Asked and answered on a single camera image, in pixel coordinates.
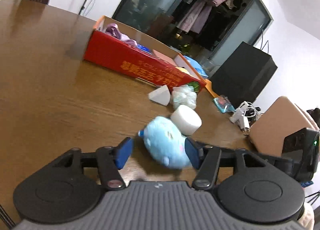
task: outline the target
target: black electronic device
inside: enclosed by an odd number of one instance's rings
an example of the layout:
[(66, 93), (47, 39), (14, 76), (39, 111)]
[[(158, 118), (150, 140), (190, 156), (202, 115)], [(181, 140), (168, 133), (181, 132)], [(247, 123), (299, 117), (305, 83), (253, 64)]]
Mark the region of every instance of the black electronic device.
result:
[(319, 162), (319, 131), (302, 128), (284, 139), (282, 156), (294, 161), (292, 177), (298, 182), (312, 180)]
[(253, 103), (276, 70), (269, 54), (242, 42), (210, 78), (212, 90), (237, 108), (243, 101)]
[[(300, 184), (270, 161), (246, 150), (230, 150), (185, 141), (199, 169), (192, 188), (185, 181), (131, 181), (126, 187), (118, 169), (130, 156), (133, 141), (81, 153), (74, 148), (21, 182), (14, 204), (23, 218), (15, 230), (112, 229), (296, 229), (303, 213)], [(83, 174), (97, 167), (101, 185)], [(234, 174), (216, 185), (219, 167)]]

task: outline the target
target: red cardboard box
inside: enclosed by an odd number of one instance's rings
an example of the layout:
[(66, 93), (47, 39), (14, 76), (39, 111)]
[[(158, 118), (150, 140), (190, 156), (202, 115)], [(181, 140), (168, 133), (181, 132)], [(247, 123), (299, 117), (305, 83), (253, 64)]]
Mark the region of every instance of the red cardboard box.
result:
[[(179, 67), (184, 67), (191, 75), (181, 72), (172, 64), (138, 49), (136, 46), (122, 42), (111, 35), (105, 34), (104, 28), (108, 24), (116, 23), (121, 33), (130, 39), (156, 50), (172, 59)], [(103, 67), (112, 69), (134, 78), (140, 78), (155, 85), (172, 87), (192, 85), (196, 92), (206, 85), (203, 78), (190, 65), (184, 56), (170, 49), (156, 39), (109, 17), (101, 17), (93, 27), (84, 59)]]

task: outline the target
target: plush toy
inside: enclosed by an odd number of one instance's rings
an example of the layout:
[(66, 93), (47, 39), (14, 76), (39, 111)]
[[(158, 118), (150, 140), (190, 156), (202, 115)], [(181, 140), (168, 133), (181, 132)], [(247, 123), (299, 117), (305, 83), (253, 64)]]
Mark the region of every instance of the plush toy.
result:
[(185, 136), (168, 118), (156, 117), (138, 133), (151, 156), (171, 169), (182, 169), (191, 163), (184, 150)]

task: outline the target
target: wooden table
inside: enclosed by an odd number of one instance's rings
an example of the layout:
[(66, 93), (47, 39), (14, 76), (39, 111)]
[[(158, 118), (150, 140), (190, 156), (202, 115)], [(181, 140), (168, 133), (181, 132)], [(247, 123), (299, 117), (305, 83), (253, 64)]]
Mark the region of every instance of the wooden table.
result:
[[(93, 152), (116, 146), (173, 110), (148, 100), (151, 86), (82, 61), (93, 20), (28, 0), (0, 1), (0, 16), (0, 203), (18, 222), (12, 194), (23, 179), (72, 147)], [(206, 90), (198, 96), (196, 112), (203, 125), (195, 140), (248, 147)], [(222, 171), (221, 178), (230, 175)], [(158, 165), (141, 140), (120, 173), (126, 182), (191, 183), (195, 176), (192, 168)]]

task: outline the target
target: white cylindrical block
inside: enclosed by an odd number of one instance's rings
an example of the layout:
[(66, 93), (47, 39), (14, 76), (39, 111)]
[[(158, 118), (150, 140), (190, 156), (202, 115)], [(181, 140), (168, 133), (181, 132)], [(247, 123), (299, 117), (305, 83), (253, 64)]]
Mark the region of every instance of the white cylindrical block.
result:
[(179, 128), (182, 134), (192, 135), (201, 125), (199, 115), (190, 107), (180, 105), (170, 117), (171, 121)]

